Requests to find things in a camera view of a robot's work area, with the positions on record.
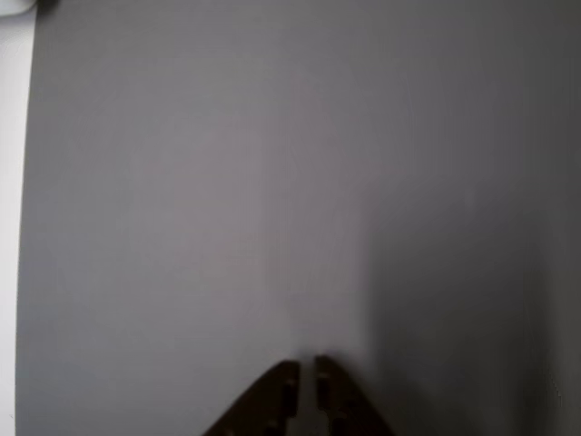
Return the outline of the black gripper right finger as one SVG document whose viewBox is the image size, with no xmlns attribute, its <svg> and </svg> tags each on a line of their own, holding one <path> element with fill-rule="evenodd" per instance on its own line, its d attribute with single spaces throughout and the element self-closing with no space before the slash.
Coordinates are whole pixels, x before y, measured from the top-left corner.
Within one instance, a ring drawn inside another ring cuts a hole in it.
<svg viewBox="0 0 581 436">
<path fill-rule="evenodd" d="M 394 435 L 348 372 L 327 355 L 315 358 L 315 385 L 317 407 L 328 418 L 329 435 Z"/>
</svg>

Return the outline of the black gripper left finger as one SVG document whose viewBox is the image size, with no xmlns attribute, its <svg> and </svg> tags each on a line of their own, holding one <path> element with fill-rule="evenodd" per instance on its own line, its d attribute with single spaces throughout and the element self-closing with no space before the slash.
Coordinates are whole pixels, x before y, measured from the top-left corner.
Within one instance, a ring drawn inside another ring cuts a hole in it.
<svg viewBox="0 0 581 436">
<path fill-rule="evenodd" d="M 282 361 L 260 376 L 204 433 L 207 436 L 286 435 L 298 413 L 300 363 Z"/>
</svg>

